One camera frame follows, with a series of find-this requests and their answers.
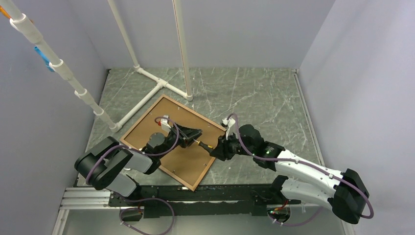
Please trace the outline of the yellow black screwdriver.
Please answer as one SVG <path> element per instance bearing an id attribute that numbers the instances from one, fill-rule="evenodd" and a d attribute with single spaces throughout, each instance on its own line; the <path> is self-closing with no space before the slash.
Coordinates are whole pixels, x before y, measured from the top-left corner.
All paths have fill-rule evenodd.
<path id="1" fill-rule="evenodd" d="M 202 141 L 193 140 L 193 142 L 196 143 L 198 146 L 202 147 L 206 151 L 212 151 L 214 149 L 213 146 L 210 146 L 208 144 L 205 144 Z"/>

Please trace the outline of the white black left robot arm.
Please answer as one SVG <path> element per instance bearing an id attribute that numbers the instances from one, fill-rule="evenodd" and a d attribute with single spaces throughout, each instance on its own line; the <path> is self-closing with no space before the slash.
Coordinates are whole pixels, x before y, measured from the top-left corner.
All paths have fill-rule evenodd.
<path id="1" fill-rule="evenodd" d="M 74 168 L 88 185 L 96 190 L 113 191 L 121 195 L 127 205 L 133 206 L 143 198 L 141 186 L 132 177 L 122 174 L 122 170 L 129 167 L 150 175 L 160 167 L 162 157 L 176 147 L 191 146 L 202 132 L 201 129 L 175 124 L 167 135 L 153 133 L 142 149 L 134 149 L 120 144 L 113 137 L 106 137 L 79 157 Z"/>

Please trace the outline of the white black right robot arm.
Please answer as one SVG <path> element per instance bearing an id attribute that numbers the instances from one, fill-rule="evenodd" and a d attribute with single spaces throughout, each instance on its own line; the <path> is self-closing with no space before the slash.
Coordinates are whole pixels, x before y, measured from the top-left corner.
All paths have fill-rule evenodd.
<path id="1" fill-rule="evenodd" d="M 349 224 L 374 216 L 369 191 L 356 171 L 334 170 L 303 159 L 281 145 L 265 141 L 250 124 L 241 126 L 236 133 L 220 136 L 217 145 L 206 150 L 222 161 L 234 155 L 250 156 L 259 167 L 278 173 L 269 191 L 275 203 L 299 200 L 316 204 Z"/>

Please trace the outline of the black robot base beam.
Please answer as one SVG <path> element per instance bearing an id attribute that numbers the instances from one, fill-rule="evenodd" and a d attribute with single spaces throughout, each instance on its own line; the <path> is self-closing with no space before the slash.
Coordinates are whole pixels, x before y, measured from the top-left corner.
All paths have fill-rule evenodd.
<path id="1" fill-rule="evenodd" d="M 194 191 L 180 186 L 142 186 L 139 196 L 144 202 L 126 202 L 112 193 L 110 207 L 137 207 L 144 218 L 159 218 L 174 213 L 185 215 L 250 214 L 266 216 L 268 210 L 282 205 L 299 204 L 286 199 L 270 184 L 204 185 Z"/>

